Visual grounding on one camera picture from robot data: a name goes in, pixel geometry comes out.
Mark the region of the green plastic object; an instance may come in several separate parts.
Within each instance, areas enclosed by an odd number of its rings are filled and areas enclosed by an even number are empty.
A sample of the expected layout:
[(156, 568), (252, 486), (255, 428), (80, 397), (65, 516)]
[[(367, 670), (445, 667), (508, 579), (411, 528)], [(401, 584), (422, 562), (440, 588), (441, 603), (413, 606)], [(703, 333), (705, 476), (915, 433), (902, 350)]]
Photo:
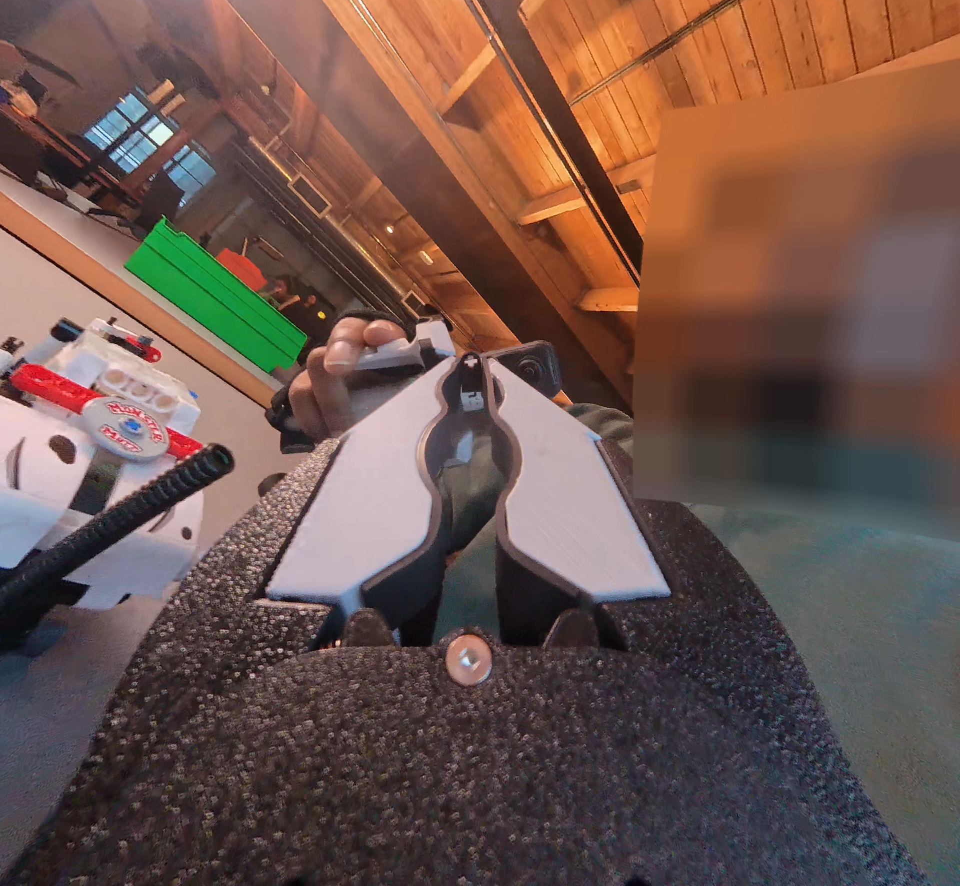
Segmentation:
[(161, 217), (125, 268), (264, 372), (292, 367), (306, 335)]

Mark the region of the white toy truck model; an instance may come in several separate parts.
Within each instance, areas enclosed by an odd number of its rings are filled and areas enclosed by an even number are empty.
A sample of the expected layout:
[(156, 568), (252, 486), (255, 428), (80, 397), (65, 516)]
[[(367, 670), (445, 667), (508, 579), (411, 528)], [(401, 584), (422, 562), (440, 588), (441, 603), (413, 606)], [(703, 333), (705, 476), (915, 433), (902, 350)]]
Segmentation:
[[(197, 451), (197, 395), (159, 368), (153, 337), (115, 318), (61, 318), (31, 348), (2, 341), (2, 579)], [(199, 558), (198, 493), (93, 557), (50, 603), (107, 610), (160, 598)]]

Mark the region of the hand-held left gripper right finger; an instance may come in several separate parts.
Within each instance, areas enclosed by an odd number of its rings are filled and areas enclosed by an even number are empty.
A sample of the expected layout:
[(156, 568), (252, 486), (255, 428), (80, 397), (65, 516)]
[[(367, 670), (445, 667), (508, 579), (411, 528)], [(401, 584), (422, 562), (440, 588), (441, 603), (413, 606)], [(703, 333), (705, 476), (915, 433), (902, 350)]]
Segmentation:
[(486, 360), (485, 378), (501, 550), (589, 604), (670, 596), (601, 437), (503, 364)]

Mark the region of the grey desk with wooden edge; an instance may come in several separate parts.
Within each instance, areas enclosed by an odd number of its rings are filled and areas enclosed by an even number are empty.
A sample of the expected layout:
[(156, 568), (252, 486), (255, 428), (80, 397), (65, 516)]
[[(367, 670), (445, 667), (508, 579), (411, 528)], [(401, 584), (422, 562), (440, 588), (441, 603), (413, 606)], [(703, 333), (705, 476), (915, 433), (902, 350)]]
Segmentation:
[(141, 323), (148, 335), (185, 353), (261, 407), (270, 404), (280, 387), (274, 378), (126, 270), (135, 241), (6, 172), (1, 220), (4, 231)]

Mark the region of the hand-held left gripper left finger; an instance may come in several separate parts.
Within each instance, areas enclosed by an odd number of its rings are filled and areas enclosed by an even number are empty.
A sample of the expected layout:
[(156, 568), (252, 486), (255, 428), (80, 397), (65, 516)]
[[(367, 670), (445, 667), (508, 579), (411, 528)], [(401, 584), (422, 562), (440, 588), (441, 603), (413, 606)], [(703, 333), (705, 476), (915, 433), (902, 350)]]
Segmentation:
[(266, 585), (272, 601), (413, 618), (439, 594), (439, 453), (448, 357), (345, 434)]

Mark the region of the person's right hand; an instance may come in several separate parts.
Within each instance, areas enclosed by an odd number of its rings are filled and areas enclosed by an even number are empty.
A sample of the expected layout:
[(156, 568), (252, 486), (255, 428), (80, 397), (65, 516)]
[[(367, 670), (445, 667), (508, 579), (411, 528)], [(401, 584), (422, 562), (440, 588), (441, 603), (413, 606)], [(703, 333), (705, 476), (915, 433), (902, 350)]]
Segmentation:
[(289, 388), (293, 419), (312, 442), (338, 436), (354, 423), (348, 379), (368, 350), (407, 338), (387, 319), (347, 316), (333, 325), (326, 346), (313, 349)]

